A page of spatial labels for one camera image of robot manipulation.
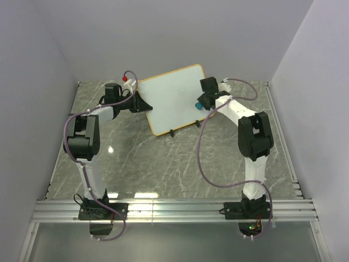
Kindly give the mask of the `yellow framed whiteboard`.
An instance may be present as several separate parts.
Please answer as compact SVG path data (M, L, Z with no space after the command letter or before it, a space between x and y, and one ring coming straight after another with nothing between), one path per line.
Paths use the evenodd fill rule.
M206 118L208 111L195 106L203 93L200 80L204 78L202 66L194 64L139 82L141 98L153 108L146 112L153 135L161 136Z

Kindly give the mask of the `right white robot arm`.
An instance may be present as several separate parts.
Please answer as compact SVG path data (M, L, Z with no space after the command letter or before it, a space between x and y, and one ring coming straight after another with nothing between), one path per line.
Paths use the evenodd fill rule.
M264 179L266 163L274 146L273 134L268 115L256 112L242 105L241 96L230 94L229 78L217 82L209 77L200 80L202 94L198 97L196 108L208 110L210 114L219 112L237 126L238 149L245 161L245 180L242 199L228 204L225 212L234 216L252 219L262 212L272 213L272 199Z

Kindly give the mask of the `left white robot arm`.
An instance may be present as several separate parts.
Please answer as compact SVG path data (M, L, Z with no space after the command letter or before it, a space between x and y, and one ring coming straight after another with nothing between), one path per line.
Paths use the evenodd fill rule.
M84 197L80 202L83 211L91 209L97 219L105 219L110 214L107 190L97 161L100 127L114 120L123 110L138 113L152 109L140 97L137 81L129 79L123 85L106 84L105 94L95 108L69 116L63 131L63 148L77 165L83 182Z

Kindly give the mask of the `blue whiteboard eraser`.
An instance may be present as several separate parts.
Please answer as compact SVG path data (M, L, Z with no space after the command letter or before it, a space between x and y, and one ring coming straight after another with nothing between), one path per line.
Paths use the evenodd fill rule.
M198 109L198 110L202 110L203 109L203 105L200 102L197 102L195 104L195 108Z

